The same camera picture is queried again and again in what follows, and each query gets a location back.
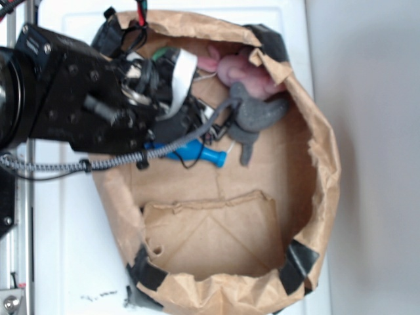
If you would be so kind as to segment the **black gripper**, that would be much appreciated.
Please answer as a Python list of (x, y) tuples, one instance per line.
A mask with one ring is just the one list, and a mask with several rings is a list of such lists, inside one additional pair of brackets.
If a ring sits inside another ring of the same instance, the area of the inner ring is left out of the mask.
[(14, 142), (55, 140), (94, 154), (170, 143), (197, 126), (188, 94), (197, 65), (184, 49), (160, 62), (107, 60), (82, 41), (26, 24), (14, 48)]

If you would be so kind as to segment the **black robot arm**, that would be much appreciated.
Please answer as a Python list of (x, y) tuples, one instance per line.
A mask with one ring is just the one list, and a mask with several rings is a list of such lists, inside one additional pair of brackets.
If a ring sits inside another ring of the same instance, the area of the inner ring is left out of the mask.
[(161, 60), (117, 53), (27, 24), (1, 49), (1, 148), (30, 138), (76, 152), (127, 154), (170, 143), (200, 125), (190, 94), (175, 102), (177, 52)]

